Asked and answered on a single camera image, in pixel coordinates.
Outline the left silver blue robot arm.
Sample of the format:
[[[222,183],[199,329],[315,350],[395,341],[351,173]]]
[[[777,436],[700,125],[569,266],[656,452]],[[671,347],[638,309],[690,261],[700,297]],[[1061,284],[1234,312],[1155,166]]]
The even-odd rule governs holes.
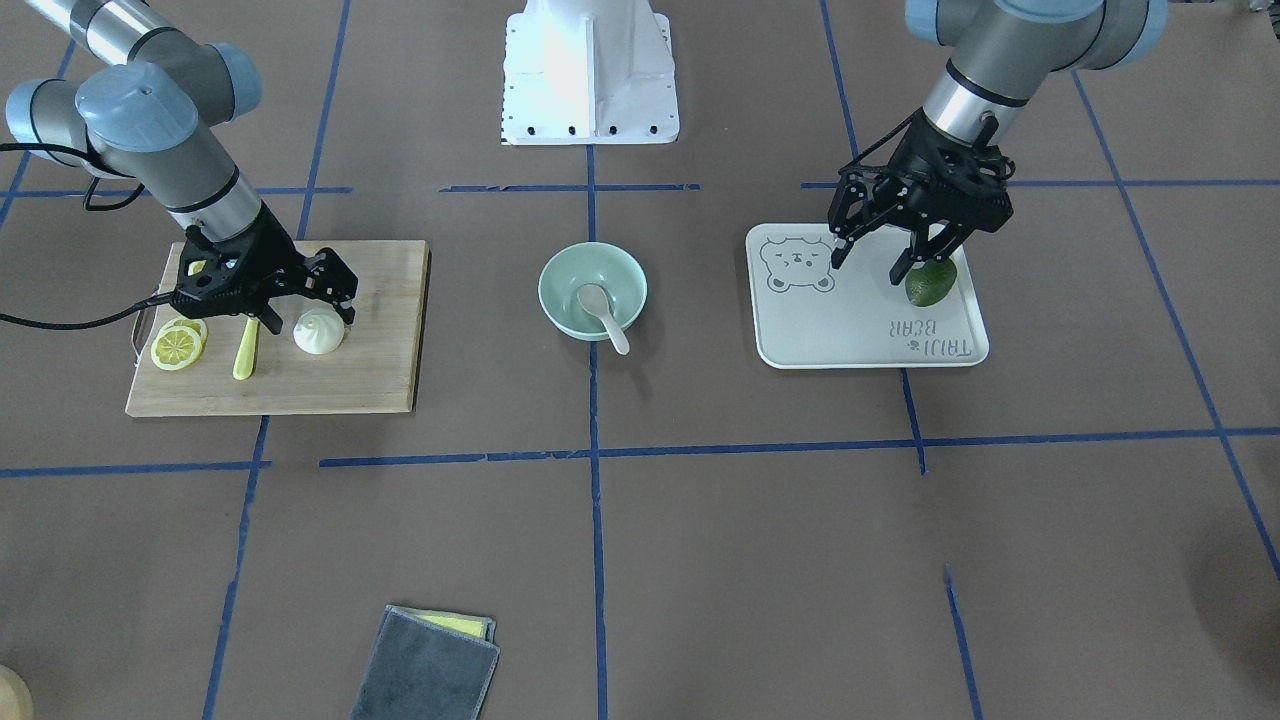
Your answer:
[[[909,1],[904,15],[914,36],[950,47],[951,56],[924,102],[890,132],[897,146],[888,160],[874,165],[861,152],[841,168],[827,215],[832,268],[883,225],[908,232],[892,284],[1011,218],[1016,167],[998,141],[1050,74],[1102,70],[1148,53],[1169,4]]]

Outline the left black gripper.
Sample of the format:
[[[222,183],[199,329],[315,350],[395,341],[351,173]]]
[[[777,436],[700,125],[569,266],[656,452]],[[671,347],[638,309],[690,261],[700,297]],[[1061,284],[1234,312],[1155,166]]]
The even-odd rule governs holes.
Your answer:
[[[890,269],[890,283],[900,286],[916,265],[948,260],[973,232],[1000,229],[1012,217],[1007,182],[1014,173],[1012,160],[993,142],[1001,128],[992,111],[983,111],[975,141],[965,143],[916,109],[842,167],[828,210],[832,269],[863,236],[893,225],[910,234]]]

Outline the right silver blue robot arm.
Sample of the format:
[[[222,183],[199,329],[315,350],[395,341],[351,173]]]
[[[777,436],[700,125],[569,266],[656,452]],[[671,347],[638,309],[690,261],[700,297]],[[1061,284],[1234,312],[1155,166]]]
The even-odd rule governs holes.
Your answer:
[[[145,1],[36,1],[33,9],[104,68],[35,79],[6,100],[12,151],[95,181],[132,179],[184,232],[175,287],[147,300],[182,316],[244,315],[271,333],[270,302],[297,295],[355,320],[357,275],[332,249],[305,256],[214,135],[252,111],[262,85],[230,44],[197,44]]]

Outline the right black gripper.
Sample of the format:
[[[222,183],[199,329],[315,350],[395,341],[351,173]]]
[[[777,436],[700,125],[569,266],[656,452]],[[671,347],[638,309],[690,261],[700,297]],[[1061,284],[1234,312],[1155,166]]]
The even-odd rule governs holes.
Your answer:
[[[187,266],[206,260],[200,275]],[[276,297],[298,295],[332,306],[346,325],[355,324],[358,277],[330,247],[305,256],[273,213],[264,208],[248,228],[212,241],[200,225],[186,228],[175,288],[169,301],[182,316],[246,315],[279,336],[282,316],[270,306]]]

